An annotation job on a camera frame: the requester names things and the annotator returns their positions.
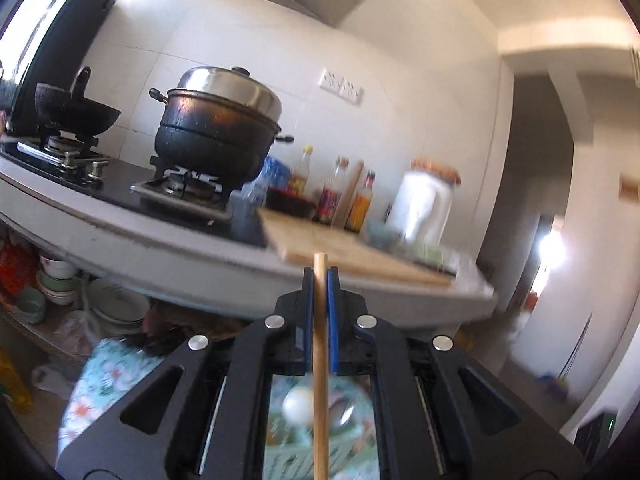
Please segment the electrical socket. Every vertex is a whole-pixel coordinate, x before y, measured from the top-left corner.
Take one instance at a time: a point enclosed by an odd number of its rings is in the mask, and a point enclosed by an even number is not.
[[[329,69],[325,68],[322,70],[322,75],[320,76],[320,80],[318,81],[318,86],[331,92],[332,94],[338,95],[340,93],[340,82],[344,78],[340,75],[337,75],[335,72],[331,72]]]
[[[351,81],[342,78],[338,95],[352,105],[357,105],[362,94],[362,87],[354,85]]]

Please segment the orange lid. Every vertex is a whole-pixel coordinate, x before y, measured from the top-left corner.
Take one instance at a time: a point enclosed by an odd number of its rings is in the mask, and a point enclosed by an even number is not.
[[[425,171],[452,186],[460,185],[460,174],[454,168],[428,158],[414,158],[411,161],[411,169],[413,171]]]

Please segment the wooden cutting board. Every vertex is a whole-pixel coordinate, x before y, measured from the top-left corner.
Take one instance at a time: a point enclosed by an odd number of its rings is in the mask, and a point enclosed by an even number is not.
[[[449,286],[451,278],[367,247],[351,233],[259,209],[269,244],[285,262],[311,266],[315,253],[347,274],[423,285]]]

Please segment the sauce bottle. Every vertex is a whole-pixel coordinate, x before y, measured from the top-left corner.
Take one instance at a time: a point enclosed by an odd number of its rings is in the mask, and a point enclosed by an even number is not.
[[[359,233],[360,229],[362,229],[364,219],[371,205],[371,199],[373,198],[371,188],[373,187],[375,178],[376,174],[373,171],[369,171],[364,181],[364,186],[356,193],[356,198],[353,199],[351,211],[349,211],[349,216],[347,217],[347,223],[344,226],[347,231]]]
[[[313,152],[313,146],[302,148],[302,160],[291,171],[291,176],[287,183],[287,192],[295,195],[302,195],[305,192],[306,181],[309,178],[310,171],[309,163]]]
[[[331,225],[335,209],[338,207],[340,196],[344,190],[344,181],[346,179],[348,165],[349,159],[339,156],[335,161],[334,176],[324,183],[315,217],[315,220],[321,224]]]

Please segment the stainless steel lid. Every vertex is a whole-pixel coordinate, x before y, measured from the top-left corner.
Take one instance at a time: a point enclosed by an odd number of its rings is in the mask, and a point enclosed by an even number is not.
[[[249,77],[244,68],[231,70],[215,66],[196,66],[187,70],[176,88],[217,95],[261,113],[275,123],[282,113],[282,103],[274,92]]]

